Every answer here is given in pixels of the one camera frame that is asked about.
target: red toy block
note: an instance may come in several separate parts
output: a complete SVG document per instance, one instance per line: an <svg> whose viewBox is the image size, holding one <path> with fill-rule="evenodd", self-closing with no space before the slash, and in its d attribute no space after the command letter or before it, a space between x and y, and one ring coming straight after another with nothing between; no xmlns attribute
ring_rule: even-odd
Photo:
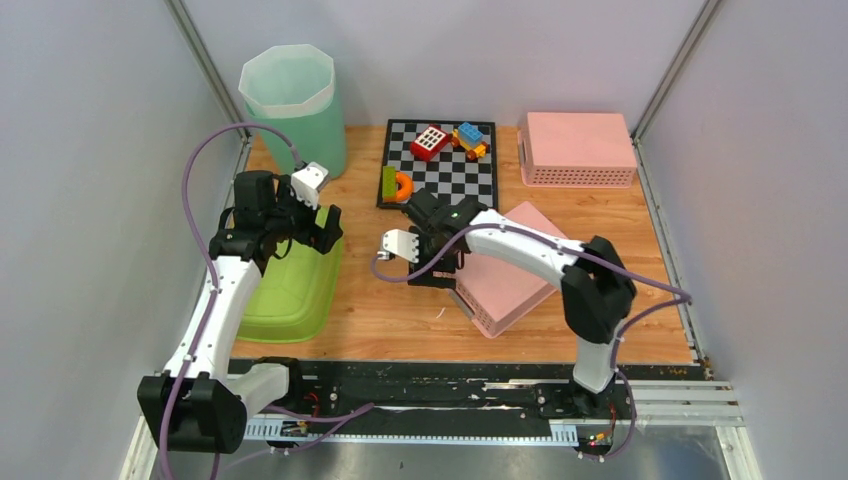
<svg viewBox="0 0 848 480"><path fill-rule="evenodd" d="M413 157L429 162L441 149L445 148L452 137L453 135L450 133L435 125L430 125L421 132L421 135L415 137L415 141L409 146L409 152L412 153Z"/></svg>

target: checkerboard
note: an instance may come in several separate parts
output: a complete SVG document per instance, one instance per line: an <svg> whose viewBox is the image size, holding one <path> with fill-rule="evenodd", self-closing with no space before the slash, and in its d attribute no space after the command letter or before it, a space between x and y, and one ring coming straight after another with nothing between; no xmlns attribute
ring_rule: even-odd
<svg viewBox="0 0 848 480"><path fill-rule="evenodd" d="M429 163L413 158L409 152L415 137L430 125L452 133L462 123L446 120L389 120L382 166L395 167L412 178L415 191L427 189L451 205L459 203L463 197L474 195L484 205L497 209L498 169L494 123L469 122L483 134L483 141L491 145L490 152L476 162L469 162L465 158L465 150L462 147L454 149L450 143ZM399 209L403 203L384 203L380 195L380 182L377 182L377 206Z"/></svg>

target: pink plastic box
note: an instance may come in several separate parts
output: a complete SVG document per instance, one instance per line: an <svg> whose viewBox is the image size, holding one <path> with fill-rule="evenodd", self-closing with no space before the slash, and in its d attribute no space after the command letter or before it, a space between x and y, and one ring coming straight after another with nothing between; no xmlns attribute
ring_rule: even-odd
<svg viewBox="0 0 848 480"><path fill-rule="evenodd" d="M565 238L530 202L504 215L540 232ZM472 310L471 321L488 338L495 338L557 289L541 278L486 255L466 255L456 274L456 292Z"/></svg>
<svg viewBox="0 0 848 480"><path fill-rule="evenodd" d="M636 155L618 113L530 112L518 131L521 179L531 187L629 187Z"/></svg>

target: green plastic lid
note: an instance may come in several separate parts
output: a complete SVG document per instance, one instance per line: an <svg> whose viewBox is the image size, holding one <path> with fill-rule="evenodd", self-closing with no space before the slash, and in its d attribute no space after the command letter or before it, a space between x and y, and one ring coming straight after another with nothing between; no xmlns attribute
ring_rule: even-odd
<svg viewBox="0 0 848 480"><path fill-rule="evenodd" d="M323 225L326 218L327 210L321 209L317 223ZM286 248L280 244L277 254L282 256ZM271 259L247 304L238 338L293 343L317 335L330 315L343 252L341 240L326 255L293 242L284 259Z"/></svg>

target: wooden table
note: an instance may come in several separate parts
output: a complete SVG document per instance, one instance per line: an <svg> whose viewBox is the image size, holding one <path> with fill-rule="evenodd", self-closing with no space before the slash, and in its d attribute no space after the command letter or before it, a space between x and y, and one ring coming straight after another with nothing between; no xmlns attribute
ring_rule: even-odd
<svg viewBox="0 0 848 480"><path fill-rule="evenodd" d="M501 336L490 340L472 325L446 291L384 283L371 274L369 262L382 234L409 226L398 211L375 206L385 131L385 127L348 127L347 170L321 194L322 204L341 207L345 231L345 255L324 330L312 340L295 344L239 340L233 356L574 362L575 335L565 324L559 295L552 295ZM638 181L629 189L528 188L520 179L516 128L498 128L497 138L500 211L507 212L529 200L569 238L588 241L593 235L606 237L628 269L663 282L668 280ZM278 171L258 137L248 169ZM381 262L379 267L390 275L406 273L406 262L400 259ZM654 288L638 288L634 313L670 298ZM677 310L657 312L630 329L619 360L691 362Z"/></svg>

